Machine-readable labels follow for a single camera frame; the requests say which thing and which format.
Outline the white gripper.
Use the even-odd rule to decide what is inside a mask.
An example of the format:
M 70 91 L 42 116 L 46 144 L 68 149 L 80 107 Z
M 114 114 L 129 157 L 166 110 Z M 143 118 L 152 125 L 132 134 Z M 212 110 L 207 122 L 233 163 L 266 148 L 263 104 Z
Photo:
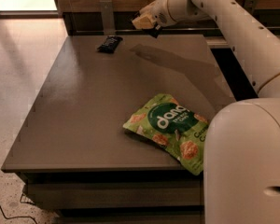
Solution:
M 132 20 L 138 30 L 153 29 L 156 25 L 168 27 L 177 24 L 169 10 L 169 0 L 155 0 L 139 11 L 140 16 Z

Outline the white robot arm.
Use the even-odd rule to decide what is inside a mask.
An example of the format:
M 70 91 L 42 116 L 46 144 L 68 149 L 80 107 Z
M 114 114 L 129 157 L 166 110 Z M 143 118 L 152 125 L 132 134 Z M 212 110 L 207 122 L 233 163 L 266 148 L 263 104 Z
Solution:
M 205 224 L 280 224 L 280 39 L 235 0 L 155 0 L 137 29 L 213 19 L 257 98 L 226 106 L 204 145 Z

